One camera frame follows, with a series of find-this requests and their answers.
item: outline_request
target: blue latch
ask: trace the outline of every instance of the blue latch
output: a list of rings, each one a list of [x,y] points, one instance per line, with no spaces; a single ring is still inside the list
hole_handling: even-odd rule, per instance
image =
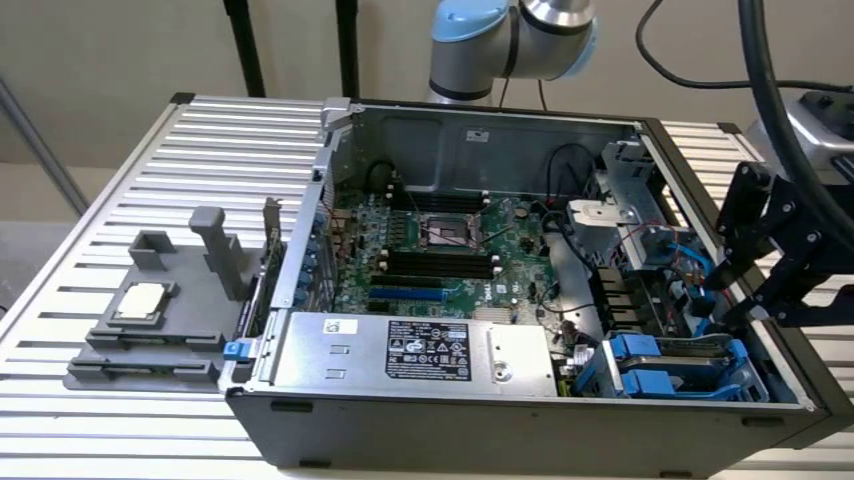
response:
[[[667,372],[661,370],[631,370],[622,379],[623,391],[633,398],[727,401],[741,390],[738,385],[725,385],[714,392],[677,392]]]
[[[251,345],[243,342],[228,342],[223,349],[223,358],[226,360],[234,360],[236,362],[250,361],[250,348]]]
[[[653,335],[617,335],[617,337],[611,339],[611,350],[614,350],[614,357],[617,357],[618,360],[634,356],[662,356],[662,351],[658,348],[658,342]]]

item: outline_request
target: black cable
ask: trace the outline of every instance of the black cable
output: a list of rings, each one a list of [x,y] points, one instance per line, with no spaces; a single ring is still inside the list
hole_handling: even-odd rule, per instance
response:
[[[543,93],[543,81],[537,80],[537,90],[539,90],[539,103],[543,106],[543,112],[549,111],[549,106],[546,105],[546,94]]]
[[[549,213],[546,213],[546,215],[543,215],[543,218],[541,220],[541,228],[543,229],[543,233],[551,231],[546,226],[546,219],[553,214],[555,214],[555,215],[559,214],[561,215],[558,217],[555,223],[558,224],[558,231],[561,232],[561,236],[563,237],[563,241],[566,242],[567,246],[570,247],[570,250],[573,251],[573,254],[575,255],[575,258],[578,258],[578,261],[582,262],[582,264],[590,270],[590,274],[595,275],[597,274],[597,266],[590,261],[590,259],[587,259],[587,257],[582,254],[582,252],[578,250],[578,247],[575,246],[575,242],[573,242],[573,239],[570,238],[570,235],[574,235],[575,232],[574,231],[567,232],[567,227],[571,228],[571,226],[567,224],[566,215],[563,214],[563,212],[561,210],[553,210]]]
[[[555,162],[555,157],[558,156],[558,153],[561,153],[561,150],[563,150],[565,148],[579,148],[585,151],[585,153],[587,153],[587,156],[590,157],[590,161],[595,162],[597,161],[597,157],[593,154],[593,152],[590,151],[590,149],[582,145],[581,143],[577,142],[567,142],[563,145],[559,145],[553,151],[551,151],[551,156],[549,157],[549,161],[546,162],[546,202],[549,202],[549,200],[551,199],[551,166]]]
[[[682,272],[682,270],[671,266],[659,267],[658,270],[659,271],[670,270],[674,273],[674,276],[667,279],[667,283],[665,284],[667,288],[670,288],[670,285],[677,280],[682,280],[682,283],[685,284],[685,288],[689,288],[689,285],[690,285],[689,277],[685,275],[685,272]]]
[[[582,183],[582,181],[578,179],[578,175],[575,175],[575,168],[573,168],[573,164],[570,162],[566,162],[566,169],[570,172],[570,177],[573,177],[573,183],[575,184],[575,190],[578,191],[578,194],[581,195],[582,193],[585,193],[585,184]],[[561,188],[561,178],[558,178],[558,188]]]
[[[590,274],[595,276],[595,274],[597,274],[597,266],[587,259],[587,257],[582,254],[582,252],[579,252],[578,247],[575,246],[575,242],[573,242],[573,239],[570,238],[570,235],[569,235],[569,233],[566,231],[565,224],[566,224],[566,220],[559,225],[561,236],[563,236],[563,241],[569,245],[570,250],[573,250],[573,253],[575,254],[575,257],[578,258],[578,260],[585,264],[585,266],[590,270]]]
[[[641,52],[641,56],[646,60],[646,63],[650,64],[650,67],[653,67],[653,69],[661,74],[662,77],[665,77],[667,80],[670,80],[673,83],[675,83],[682,87],[695,88],[701,90],[729,90],[734,88],[750,88],[751,82],[747,80],[726,81],[726,82],[701,82],[697,80],[689,80],[687,78],[674,74],[670,70],[665,68],[665,66],[658,62],[658,60],[655,60],[655,57],[653,57],[653,54],[646,48],[646,43],[643,40],[643,32],[646,29],[646,24],[649,23],[650,18],[653,17],[653,14],[655,13],[655,10],[658,10],[658,7],[661,6],[663,1],[665,0],[655,0],[653,2],[653,5],[650,5],[650,8],[643,14],[643,17],[641,17],[641,22],[638,22],[638,29],[635,30],[635,45],[638,46],[638,51]],[[807,90],[823,90],[827,92],[842,92],[842,93],[851,92],[854,88],[850,85],[849,86],[833,85],[830,83],[810,82],[803,80],[779,80],[779,81],[775,81],[775,83],[777,83],[777,88],[803,88]]]
[[[498,100],[498,108],[505,106],[505,96],[507,95],[507,85],[510,85],[510,79],[505,80],[505,86],[502,87],[502,97]]]
[[[539,301],[537,302],[537,306],[541,307],[543,310],[546,310],[547,312],[551,312],[551,313],[565,314],[565,313],[573,313],[577,310],[581,310],[583,308],[595,307],[597,306],[593,303],[585,303],[583,305],[579,305],[578,307],[569,308],[566,310],[555,310],[554,308],[547,307],[546,303],[545,303],[546,302],[546,295],[549,295],[549,292],[551,292],[555,289],[557,286],[558,286],[558,282],[555,282],[551,285],[551,287],[549,287],[543,291],[543,293],[541,293],[541,295],[539,295]]]
[[[364,171],[364,183],[362,185],[362,190],[367,193],[370,186],[371,186],[371,174],[374,173],[374,169],[376,167],[379,167],[380,165],[386,165],[388,167],[391,167],[391,171],[394,172],[396,170],[395,164],[392,163],[391,160],[388,160],[387,158],[380,158],[378,160],[374,160],[370,164],[368,164],[368,168]]]
[[[779,82],[774,76],[762,0],[738,0],[738,15],[753,96],[779,163],[786,170],[789,181],[797,185],[805,210],[817,216],[822,230],[827,231],[850,251],[854,251],[854,221],[837,204],[815,175],[795,137],[777,89]]]

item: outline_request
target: metal bracket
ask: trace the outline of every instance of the metal bracket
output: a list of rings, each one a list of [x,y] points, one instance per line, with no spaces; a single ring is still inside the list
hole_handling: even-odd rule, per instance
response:
[[[853,187],[827,189],[849,214],[854,214]],[[807,307],[803,297],[831,275],[854,272],[854,256],[822,235],[822,225],[799,208],[801,199],[791,183],[771,177],[766,167],[742,162],[726,196],[718,232],[725,237],[725,259],[706,278],[706,288],[726,288],[753,267],[757,259],[774,250],[783,252],[766,281],[753,296],[725,315],[729,328],[741,328],[750,310],[759,306],[783,327],[854,325],[854,286],[846,285],[829,307]]]
[[[594,227],[637,225],[638,214],[633,207],[610,205],[599,200],[573,200],[570,202],[573,220]]]

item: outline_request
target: aluminum extrusion table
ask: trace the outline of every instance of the aluminum extrusion table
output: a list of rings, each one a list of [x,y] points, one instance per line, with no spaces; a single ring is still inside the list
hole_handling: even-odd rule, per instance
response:
[[[311,174],[320,146],[320,110],[320,102],[203,96],[170,104],[0,322],[0,478],[404,476],[279,472],[262,460],[219,395],[82,392],[62,384],[66,364],[131,265],[127,247],[142,228],[166,230],[178,244],[200,244],[187,228],[192,208],[222,206],[226,229],[243,245],[260,247],[260,209],[275,196],[284,199],[287,238],[299,180]],[[759,161],[758,154],[731,128],[678,122],[665,127],[719,205],[737,163]],[[771,258],[759,262],[766,269],[771,264]],[[810,301],[826,304],[849,282],[831,279]],[[806,334],[854,396],[854,327],[810,328]],[[801,451],[766,450],[714,477],[750,478],[854,478],[854,430]]]

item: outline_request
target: warning label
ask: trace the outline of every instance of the warning label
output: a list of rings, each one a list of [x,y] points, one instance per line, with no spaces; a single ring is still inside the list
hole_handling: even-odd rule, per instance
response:
[[[469,325],[388,322],[386,374],[407,380],[471,381]]]

